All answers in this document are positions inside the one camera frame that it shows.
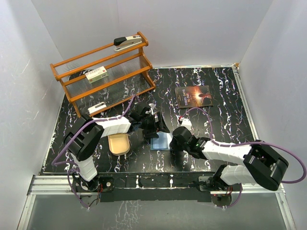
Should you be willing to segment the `blue leather card holder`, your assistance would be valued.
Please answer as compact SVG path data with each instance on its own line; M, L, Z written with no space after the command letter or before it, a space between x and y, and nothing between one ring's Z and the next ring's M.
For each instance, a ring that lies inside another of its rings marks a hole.
M171 150L172 134L158 132L158 138L151 138L151 150Z

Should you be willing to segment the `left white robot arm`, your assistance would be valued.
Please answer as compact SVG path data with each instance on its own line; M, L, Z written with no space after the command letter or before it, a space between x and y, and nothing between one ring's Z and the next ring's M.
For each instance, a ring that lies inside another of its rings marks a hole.
M162 113L154 111L153 104L138 104L124 115L94 119L82 115L77 119L63 139L77 164L82 185L88 191L99 186L97 170L92 154L100 139L110 135L126 134L142 129L145 138L158 138L158 132L169 133Z

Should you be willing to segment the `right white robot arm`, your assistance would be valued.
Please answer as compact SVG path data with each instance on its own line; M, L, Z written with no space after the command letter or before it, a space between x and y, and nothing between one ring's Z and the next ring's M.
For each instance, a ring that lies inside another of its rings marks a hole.
M276 191L289 166L288 161L265 142L237 146L222 142L213 143L209 138L196 138L184 126L176 128L170 147L186 152L196 159L220 160L214 176L201 182L201 186L225 190L234 184L259 184Z

